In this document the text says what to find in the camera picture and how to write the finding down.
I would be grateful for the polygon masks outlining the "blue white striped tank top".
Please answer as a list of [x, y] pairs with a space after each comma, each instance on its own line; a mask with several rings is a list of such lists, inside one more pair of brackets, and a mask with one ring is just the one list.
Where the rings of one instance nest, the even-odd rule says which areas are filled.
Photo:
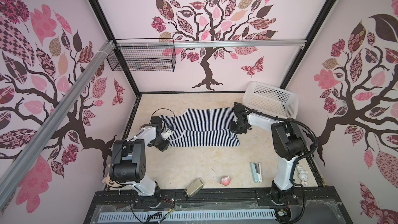
[[169, 137], [171, 147], [235, 147], [240, 142], [230, 129], [235, 115], [231, 107], [208, 110], [189, 108], [179, 116], [165, 116], [160, 118], [167, 125], [174, 127]]

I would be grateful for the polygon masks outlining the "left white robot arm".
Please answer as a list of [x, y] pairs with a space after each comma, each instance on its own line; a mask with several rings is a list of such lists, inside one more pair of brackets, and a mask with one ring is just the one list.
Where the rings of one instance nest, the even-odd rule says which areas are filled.
[[146, 175], [146, 148], [155, 147], [166, 151], [168, 137], [173, 133], [159, 116], [151, 117], [150, 123], [140, 127], [138, 134], [114, 142], [109, 172], [103, 182], [112, 189], [133, 190], [138, 200], [154, 208], [161, 203], [158, 183]]

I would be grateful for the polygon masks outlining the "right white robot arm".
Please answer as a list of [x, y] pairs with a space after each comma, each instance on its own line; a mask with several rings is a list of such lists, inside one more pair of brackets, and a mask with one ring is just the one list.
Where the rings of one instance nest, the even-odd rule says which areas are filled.
[[318, 147], [313, 131], [305, 124], [252, 110], [241, 103], [232, 108], [236, 117], [230, 129], [235, 134], [246, 134], [252, 127], [259, 127], [272, 134], [273, 147], [279, 157], [277, 172], [271, 187], [271, 200], [276, 205], [285, 204], [294, 195], [294, 187], [304, 187], [305, 180], [295, 180], [298, 163], [310, 156]]

